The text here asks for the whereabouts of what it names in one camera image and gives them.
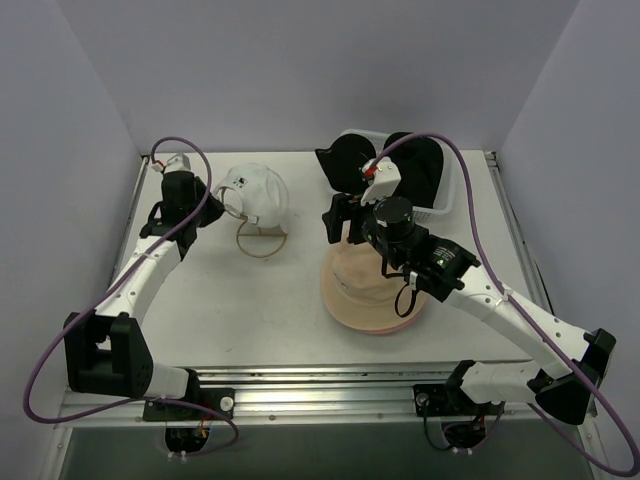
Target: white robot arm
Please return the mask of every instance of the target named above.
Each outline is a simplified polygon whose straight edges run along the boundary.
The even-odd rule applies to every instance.
[[[194,211],[204,196],[204,208],[194,219],[152,253],[149,247]],[[197,228],[216,221],[224,206],[190,170],[183,154],[172,157],[163,169],[162,201],[149,214],[124,272],[146,256],[93,315],[65,337],[69,386],[77,392],[131,398],[173,398],[196,401],[199,392],[195,372],[155,363],[140,326],[151,302],[167,276],[178,266],[196,240]],[[65,325],[77,314],[71,314]]]
[[[323,215],[330,243],[340,240],[343,222],[350,221],[349,241],[371,244],[382,256],[382,274],[388,276],[387,265],[401,272],[414,299],[419,291],[424,291],[463,310],[532,358],[524,363],[461,362],[445,385],[449,402],[460,411],[497,402],[537,404],[558,420],[581,424],[591,399],[589,390],[524,320],[508,297],[522,305],[597,386],[606,374],[615,338],[602,329],[589,333],[569,325],[508,287],[504,294],[499,292],[472,253],[414,223],[412,205],[407,199],[367,192],[365,196],[375,199],[373,205],[346,194],[334,195],[331,210]],[[397,313],[405,316],[409,312]]]

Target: metal frame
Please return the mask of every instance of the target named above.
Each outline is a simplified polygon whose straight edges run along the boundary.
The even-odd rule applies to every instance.
[[[486,156],[491,177],[509,227],[520,266],[525,275],[531,300],[547,311],[551,306],[522,233],[507,199],[495,152]],[[148,167],[143,157],[131,211],[125,232],[128,235],[133,214],[140,197]],[[126,242],[114,268],[122,262]],[[416,383],[442,382],[455,367],[455,363],[394,364],[361,366],[309,366],[309,367],[238,367],[196,368],[204,388],[220,386],[236,389],[234,422],[237,425],[288,425],[328,423],[420,422],[415,415],[412,387]],[[97,395],[76,394],[68,391],[60,415],[70,415],[91,407],[103,405],[112,399]],[[195,422],[146,423],[142,422],[142,402],[131,403],[107,410],[91,417],[56,428],[51,450],[40,478],[57,478],[73,428],[134,427],[195,425]],[[526,405],[507,405],[504,420],[537,418]],[[439,422],[438,418],[429,421]],[[596,458],[606,456],[593,416],[589,415],[579,427],[585,448]],[[592,466],[594,479],[605,480],[610,475]]]

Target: black hat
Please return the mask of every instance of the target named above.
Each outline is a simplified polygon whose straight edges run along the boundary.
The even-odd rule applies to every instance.
[[[390,135],[385,148],[406,135],[409,133]],[[375,158],[376,151],[365,137],[349,133],[339,137],[330,148],[318,149],[315,153],[334,190],[360,195],[369,186],[361,169],[367,161]],[[409,199],[416,207],[433,208],[444,164],[438,142],[426,137],[409,140],[393,150],[389,158],[397,165],[401,176],[394,194]]]

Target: gray wall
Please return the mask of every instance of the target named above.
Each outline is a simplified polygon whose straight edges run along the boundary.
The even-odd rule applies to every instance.
[[[582,0],[501,152],[556,312],[618,338],[603,391],[640,441],[640,3]],[[599,420],[610,459],[630,455]]]
[[[345,128],[495,149],[577,0],[58,3],[141,151],[308,150]]]
[[[140,157],[58,6],[0,2],[0,477],[34,479],[51,427],[22,389],[62,322],[108,282]],[[60,351],[34,406],[56,415]]]

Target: cable clip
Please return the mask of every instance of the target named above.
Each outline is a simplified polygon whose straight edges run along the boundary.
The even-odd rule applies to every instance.
[[[418,273],[413,270],[409,272],[409,288],[413,291],[418,290]]]
[[[451,453],[453,453],[454,455],[457,455],[458,453],[466,453],[468,456],[471,456],[473,455],[473,450],[471,450],[470,448],[464,448],[460,450],[458,447],[453,447],[451,449]]]
[[[504,288],[504,291],[502,292],[501,300],[503,302],[508,302],[509,301],[509,296],[513,293],[513,288],[505,285],[504,283],[502,284],[502,287]]]
[[[164,169],[165,169],[165,166],[162,162],[160,161],[151,162],[151,170],[153,170],[154,172],[163,173]]]
[[[149,260],[154,260],[153,255],[151,253],[147,253],[147,252],[134,252],[133,256],[135,258],[138,257],[147,257]]]

